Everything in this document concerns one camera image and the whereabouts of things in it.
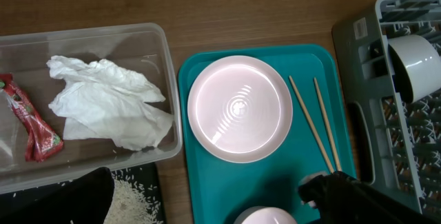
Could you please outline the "large white plate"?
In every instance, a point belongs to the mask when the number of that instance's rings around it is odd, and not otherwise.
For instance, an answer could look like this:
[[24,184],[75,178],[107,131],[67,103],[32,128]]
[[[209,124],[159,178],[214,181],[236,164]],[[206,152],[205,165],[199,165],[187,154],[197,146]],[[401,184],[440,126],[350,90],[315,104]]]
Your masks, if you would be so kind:
[[193,82],[187,117],[213,156],[253,163],[273,154],[291,129],[293,103],[281,75],[260,59],[234,55],[210,63]]

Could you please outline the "wooden chopstick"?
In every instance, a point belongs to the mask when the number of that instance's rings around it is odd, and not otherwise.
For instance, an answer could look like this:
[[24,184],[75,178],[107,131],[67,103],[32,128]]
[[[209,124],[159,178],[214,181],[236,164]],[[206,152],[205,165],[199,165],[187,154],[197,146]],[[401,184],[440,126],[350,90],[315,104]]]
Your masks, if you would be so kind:
[[329,159],[329,157],[328,157],[328,155],[327,155],[327,152],[326,152],[326,150],[325,150],[325,147],[324,147],[324,145],[322,144],[322,141],[321,141],[321,139],[320,139],[320,136],[319,136],[319,134],[318,134],[318,132],[317,132],[317,130],[316,130],[316,127],[315,127],[315,125],[314,125],[314,122],[312,121],[311,116],[309,115],[308,109],[306,108],[306,105],[305,105],[305,103],[304,103],[304,101],[303,101],[303,99],[302,99],[302,97],[301,97],[301,95],[300,95],[300,93],[299,93],[299,91],[298,91],[298,88],[297,88],[297,86],[296,86],[296,84],[295,84],[295,82],[294,82],[292,76],[289,76],[289,81],[290,81],[291,86],[292,86],[292,88],[293,88],[293,90],[294,90],[294,93],[295,93],[295,95],[296,95],[296,97],[297,97],[297,99],[298,99],[298,102],[299,102],[299,104],[300,104],[300,107],[301,107],[301,109],[302,109],[302,111],[303,111],[303,113],[304,113],[304,115],[305,115],[305,118],[306,118],[306,120],[307,120],[307,123],[308,123],[308,125],[309,125],[309,127],[310,127],[310,129],[311,129],[311,131],[312,131],[312,134],[313,134],[313,136],[314,136],[314,138],[315,138],[315,140],[316,140],[316,143],[317,143],[317,145],[318,145],[318,147],[319,147],[320,153],[322,154],[322,157],[323,157],[323,159],[325,160],[325,163],[326,163],[326,165],[327,165],[327,168],[328,168],[328,170],[329,170],[331,173],[333,173],[333,172],[335,171],[335,169],[334,169],[334,167],[333,167],[333,165],[332,165],[332,163],[331,163],[331,161],[330,161],[330,159]]
[[316,77],[314,77],[314,86],[315,86],[315,89],[316,89],[316,94],[317,94],[317,97],[318,97],[318,102],[320,104],[320,109],[321,109],[322,117],[323,117],[323,120],[324,120],[324,123],[325,123],[326,131],[327,131],[327,136],[328,136],[329,144],[330,144],[331,151],[332,151],[332,154],[333,154],[334,162],[335,162],[337,170],[341,171],[342,170],[342,166],[341,166],[341,163],[340,163],[340,159],[338,157],[338,151],[336,149],[336,144],[335,144],[334,136],[333,136],[332,129],[331,129],[331,126],[330,126],[330,122],[329,122],[329,119],[328,119],[328,115],[327,115],[326,107],[325,107],[325,104],[324,104],[324,101],[323,101],[323,98],[322,98],[322,94],[321,94],[321,91],[320,91],[320,86],[318,84],[318,80],[317,80]]

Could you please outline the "red sauce packet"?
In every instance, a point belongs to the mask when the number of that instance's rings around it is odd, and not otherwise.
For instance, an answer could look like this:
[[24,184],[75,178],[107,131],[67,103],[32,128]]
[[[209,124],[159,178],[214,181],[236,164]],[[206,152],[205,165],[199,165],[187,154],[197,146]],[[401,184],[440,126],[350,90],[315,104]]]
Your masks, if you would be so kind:
[[41,118],[28,95],[13,81],[12,74],[1,74],[1,91],[28,133],[26,161],[40,163],[63,149],[62,138]]

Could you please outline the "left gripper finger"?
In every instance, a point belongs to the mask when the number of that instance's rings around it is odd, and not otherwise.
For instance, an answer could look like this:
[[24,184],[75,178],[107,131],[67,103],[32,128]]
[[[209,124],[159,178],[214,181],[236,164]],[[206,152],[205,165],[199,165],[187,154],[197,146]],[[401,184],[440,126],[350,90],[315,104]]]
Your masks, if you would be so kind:
[[114,179],[100,167],[65,185],[1,195],[1,223],[103,223],[112,203]]

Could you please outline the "white napkin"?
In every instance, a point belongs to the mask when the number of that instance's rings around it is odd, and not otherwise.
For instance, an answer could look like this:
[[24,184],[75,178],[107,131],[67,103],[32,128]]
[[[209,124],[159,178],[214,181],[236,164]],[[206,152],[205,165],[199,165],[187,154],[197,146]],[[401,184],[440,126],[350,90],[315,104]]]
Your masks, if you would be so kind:
[[48,106],[65,118],[65,140],[111,139],[140,151],[157,147],[171,129],[173,116],[153,106],[166,98],[143,74],[107,59],[85,63],[56,55],[46,64],[51,78],[65,81]]

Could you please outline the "cooked rice pile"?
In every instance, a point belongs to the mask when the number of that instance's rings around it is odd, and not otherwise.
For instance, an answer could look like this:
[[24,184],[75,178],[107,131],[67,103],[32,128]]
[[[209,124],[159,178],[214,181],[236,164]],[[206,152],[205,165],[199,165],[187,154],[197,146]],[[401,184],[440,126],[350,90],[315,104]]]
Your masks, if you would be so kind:
[[157,224],[163,223],[158,216],[161,203],[152,193],[154,187],[145,188],[134,180],[133,176],[121,176],[116,173],[112,203],[104,224]]

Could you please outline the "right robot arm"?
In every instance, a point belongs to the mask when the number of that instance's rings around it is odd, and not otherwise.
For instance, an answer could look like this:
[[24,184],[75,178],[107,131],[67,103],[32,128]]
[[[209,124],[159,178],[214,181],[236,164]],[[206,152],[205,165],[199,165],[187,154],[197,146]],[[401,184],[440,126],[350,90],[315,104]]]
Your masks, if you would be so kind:
[[298,187],[298,194],[303,203],[319,211],[320,218],[316,223],[436,222],[340,171],[305,177]]

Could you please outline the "grey bowl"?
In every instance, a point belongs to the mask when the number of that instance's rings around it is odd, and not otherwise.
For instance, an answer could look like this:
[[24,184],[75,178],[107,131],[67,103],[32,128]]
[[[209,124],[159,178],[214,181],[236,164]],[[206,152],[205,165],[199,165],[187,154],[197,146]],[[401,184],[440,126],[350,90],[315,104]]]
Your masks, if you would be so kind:
[[394,86],[405,103],[440,89],[440,55],[424,38],[411,34],[388,40]]

